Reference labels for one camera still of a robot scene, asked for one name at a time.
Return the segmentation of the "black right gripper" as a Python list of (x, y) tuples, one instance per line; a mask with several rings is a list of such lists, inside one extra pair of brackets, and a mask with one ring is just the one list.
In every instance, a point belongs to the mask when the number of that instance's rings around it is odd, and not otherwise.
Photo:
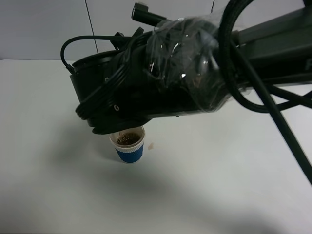
[(70, 78), (79, 99), (76, 114), (98, 135), (180, 116), (178, 98), (161, 79), (164, 61), (134, 50), (129, 55), (108, 51), (74, 62)]

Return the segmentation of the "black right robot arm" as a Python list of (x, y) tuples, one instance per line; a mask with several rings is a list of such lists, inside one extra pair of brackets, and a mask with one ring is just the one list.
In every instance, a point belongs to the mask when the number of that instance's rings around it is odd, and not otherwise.
[(153, 31), (109, 37), (113, 51), (72, 66), (76, 113), (102, 135), (157, 117), (215, 112), (253, 88), (251, 72), (269, 93), (285, 98), (280, 110), (311, 107), (311, 94), (281, 90), (312, 81), (311, 8), (232, 32), (228, 39), (206, 17), (160, 20)]

